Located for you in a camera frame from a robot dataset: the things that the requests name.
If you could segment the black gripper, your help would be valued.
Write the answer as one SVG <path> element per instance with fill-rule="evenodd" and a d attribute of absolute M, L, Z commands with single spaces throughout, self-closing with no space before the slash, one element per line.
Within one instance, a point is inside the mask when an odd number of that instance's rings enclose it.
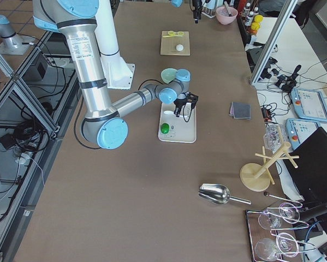
<path fill-rule="evenodd" d="M 198 102 L 198 96 L 193 93 L 184 93 L 183 98 L 177 98 L 174 101 L 174 104 L 176 106 L 174 114 L 179 115 L 182 109 L 182 117 L 185 122 L 189 122 L 193 109 L 195 108 L 197 102 Z"/>

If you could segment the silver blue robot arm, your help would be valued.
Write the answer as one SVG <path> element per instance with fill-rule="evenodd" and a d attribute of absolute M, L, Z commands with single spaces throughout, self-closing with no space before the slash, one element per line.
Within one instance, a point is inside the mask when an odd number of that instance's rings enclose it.
<path fill-rule="evenodd" d="M 108 89 L 133 72 L 120 56 L 109 1 L 33 1 L 33 18 L 37 27 L 65 36 L 87 106 L 81 133 L 98 147 L 120 147 L 128 135 L 123 116 L 154 99 L 175 104 L 175 115 L 187 103 L 196 105 L 198 96 L 189 91 L 186 69 L 179 69 L 168 84 L 148 84 L 111 102 Z"/>
<path fill-rule="evenodd" d="M 0 14 L 0 53 L 3 55 L 23 55 L 26 48 L 22 46 L 22 38 L 16 34 L 6 16 Z"/>

